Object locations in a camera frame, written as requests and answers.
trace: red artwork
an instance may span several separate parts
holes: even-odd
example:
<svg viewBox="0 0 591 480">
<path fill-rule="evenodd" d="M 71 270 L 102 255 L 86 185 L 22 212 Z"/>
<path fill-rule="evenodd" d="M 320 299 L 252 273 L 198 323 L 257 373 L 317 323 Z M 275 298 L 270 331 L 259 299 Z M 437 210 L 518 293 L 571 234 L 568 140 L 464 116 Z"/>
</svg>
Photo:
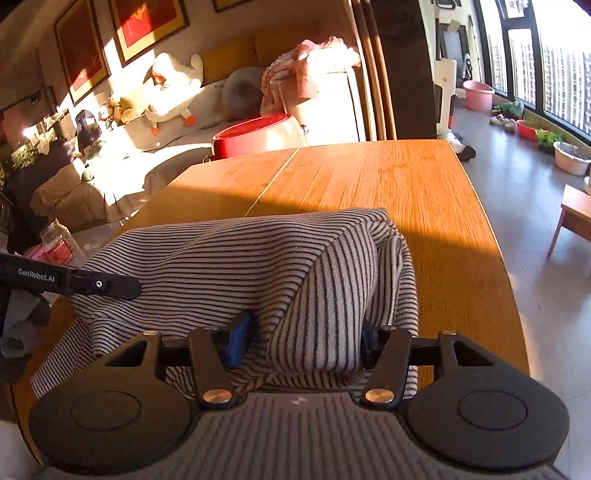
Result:
<svg viewBox="0 0 591 480">
<path fill-rule="evenodd" d="M 77 0 L 56 23 L 61 63 L 74 104 L 108 76 L 90 0 Z"/>
<path fill-rule="evenodd" d="M 182 0 L 110 0 L 122 63 L 189 24 Z"/>
<path fill-rule="evenodd" d="M 115 0 L 115 4 L 128 47 L 177 17 L 174 4 L 165 0 Z"/>
<path fill-rule="evenodd" d="M 60 30 L 60 44 L 64 56 L 68 85 L 80 89 L 96 75 L 100 68 L 100 53 L 96 50 L 92 20 L 88 5 L 83 4 L 65 20 Z"/>
</svg>

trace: wooden table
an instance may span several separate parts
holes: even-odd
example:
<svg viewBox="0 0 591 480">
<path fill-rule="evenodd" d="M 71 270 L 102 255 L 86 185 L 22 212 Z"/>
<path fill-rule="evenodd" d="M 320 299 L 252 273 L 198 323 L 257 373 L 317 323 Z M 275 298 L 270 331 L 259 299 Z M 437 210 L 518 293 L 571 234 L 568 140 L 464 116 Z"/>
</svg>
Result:
<svg viewBox="0 0 591 480">
<path fill-rule="evenodd" d="M 242 216 L 384 207 L 413 255 L 420 335 L 467 335 L 529 373 L 505 264 L 462 165 L 446 141 L 308 147 L 191 167 L 121 230 Z M 25 438 L 35 402 L 30 376 L 74 321 L 56 303 L 44 342 L 13 388 Z M 421 384 L 428 382 L 426 375 Z"/>
<path fill-rule="evenodd" d="M 550 258 L 550 255 L 552 255 L 561 228 L 566 228 L 582 236 L 585 240 L 591 241 L 591 197 L 580 190 L 572 188 L 570 185 L 566 185 L 562 195 L 561 207 L 560 219 L 558 219 L 558 225 L 556 225 L 546 258 Z"/>
</svg>

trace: bag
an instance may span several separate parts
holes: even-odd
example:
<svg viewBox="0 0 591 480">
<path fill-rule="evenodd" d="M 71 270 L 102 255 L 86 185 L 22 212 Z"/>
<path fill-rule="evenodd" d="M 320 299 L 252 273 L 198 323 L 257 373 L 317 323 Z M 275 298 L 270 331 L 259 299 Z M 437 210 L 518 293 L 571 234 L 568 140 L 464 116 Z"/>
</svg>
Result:
<svg viewBox="0 0 591 480">
<path fill-rule="evenodd" d="M 95 116 L 88 110 L 82 110 L 76 115 L 76 135 L 78 136 L 78 150 L 81 153 L 100 137 L 99 124 Z"/>
</svg>

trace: white stuffed goose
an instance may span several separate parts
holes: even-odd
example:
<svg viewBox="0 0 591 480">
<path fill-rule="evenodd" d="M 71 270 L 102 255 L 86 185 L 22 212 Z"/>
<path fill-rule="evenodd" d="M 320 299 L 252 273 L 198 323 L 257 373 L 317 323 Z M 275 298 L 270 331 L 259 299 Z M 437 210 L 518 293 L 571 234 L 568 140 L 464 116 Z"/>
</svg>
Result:
<svg viewBox="0 0 591 480">
<path fill-rule="evenodd" d="M 201 57 L 193 55 L 191 67 L 186 67 L 172 55 L 161 53 L 154 60 L 152 73 L 157 87 L 154 99 L 145 111 L 152 122 L 152 133 L 158 135 L 158 123 L 172 120 L 177 115 L 182 115 L 185 127 L 192 126 L 197 118 L 189 111 L 189 105 L 203 84 Z"/>
</svg>

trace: gray striped fabric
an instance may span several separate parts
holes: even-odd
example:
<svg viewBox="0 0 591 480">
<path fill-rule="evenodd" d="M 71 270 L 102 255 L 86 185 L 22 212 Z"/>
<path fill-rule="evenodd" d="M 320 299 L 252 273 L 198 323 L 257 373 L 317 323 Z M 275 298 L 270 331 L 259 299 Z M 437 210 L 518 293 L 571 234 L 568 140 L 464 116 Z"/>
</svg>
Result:
<svg viewBox="0 0 591 480">
<path fill-rule="evenodd" d="M 219 220 L 129 231 L 85 268 L 133 275 L 133 301 L 74 296 L 79 319 L 33 376 L 42 396 L 97 357 L 145 330 L 186 336 L 222 326 L 244 309 L 259 332 L 230 372 L 237 391 L 349 390 L 369 375 L 360 366 L 363 319 L 418 334 L 410 252 L 384 210 Z M 187 368 L 167 381 L 193 394 Z M 417 389 L 411 367 L 406 396 Z"/>
</svg>

